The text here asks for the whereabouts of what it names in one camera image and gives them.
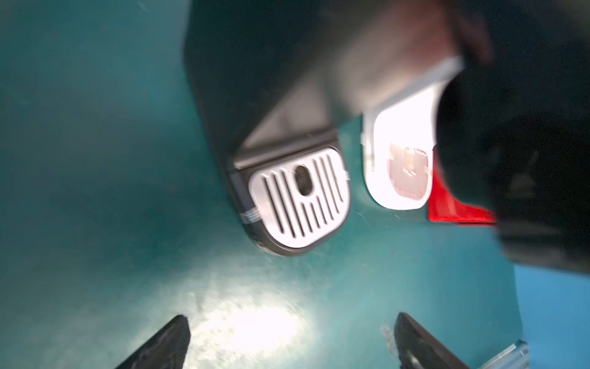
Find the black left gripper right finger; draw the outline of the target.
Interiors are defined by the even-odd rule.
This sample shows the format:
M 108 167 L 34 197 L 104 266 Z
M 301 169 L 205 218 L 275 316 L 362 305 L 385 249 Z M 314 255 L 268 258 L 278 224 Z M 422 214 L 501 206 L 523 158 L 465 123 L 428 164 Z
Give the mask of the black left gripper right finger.
M 453 352 L 405 312 L 398 314 L 393 336 L 402 369 L 469 369 Z

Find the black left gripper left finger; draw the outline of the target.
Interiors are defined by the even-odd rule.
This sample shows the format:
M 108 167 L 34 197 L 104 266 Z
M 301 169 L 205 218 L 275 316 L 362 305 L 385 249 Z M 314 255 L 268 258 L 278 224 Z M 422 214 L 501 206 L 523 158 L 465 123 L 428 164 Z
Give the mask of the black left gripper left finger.
M 188 319 L 184 315 L 177 315 L 119 364 L 117 369 L 182 369 L 190 340 Z

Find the red coffee machine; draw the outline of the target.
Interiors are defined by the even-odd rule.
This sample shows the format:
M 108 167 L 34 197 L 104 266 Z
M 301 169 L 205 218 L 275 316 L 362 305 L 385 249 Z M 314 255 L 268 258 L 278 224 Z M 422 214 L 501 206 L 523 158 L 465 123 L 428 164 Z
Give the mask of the red coffee machine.
M 462 226 L 492 227 L 496 224 L 493 213 L 458 202 L 447 191 L 443 174 L 438 167 L 433 169 L 433 187 L 427 201 L 427 218 L 432 223 Z

